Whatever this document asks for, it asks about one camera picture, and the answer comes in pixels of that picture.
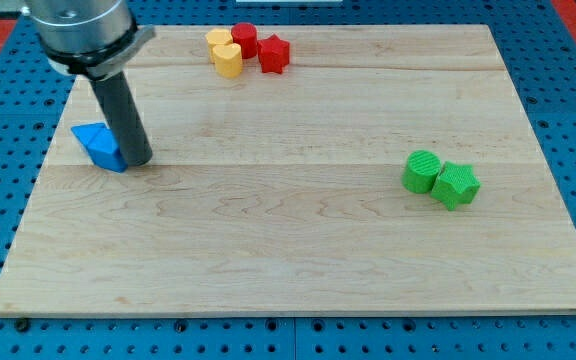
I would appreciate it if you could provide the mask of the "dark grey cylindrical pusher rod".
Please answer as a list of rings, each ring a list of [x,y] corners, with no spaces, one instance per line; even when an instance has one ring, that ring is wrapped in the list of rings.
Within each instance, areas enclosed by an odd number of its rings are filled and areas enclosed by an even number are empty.
[[[152,158],[152,148],[123,72],[91,82],[119,152],[128,166],[141,166]]]

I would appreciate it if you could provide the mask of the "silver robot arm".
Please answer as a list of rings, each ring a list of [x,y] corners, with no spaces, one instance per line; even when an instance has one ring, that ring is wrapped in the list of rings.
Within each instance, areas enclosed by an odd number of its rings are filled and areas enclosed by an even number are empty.
[[[127,164],[149,162],[152,149],[124,67],[156,37],[155,28],[140,26],[125,0],[26,0],[22,14],[57,72],[89,80]]]

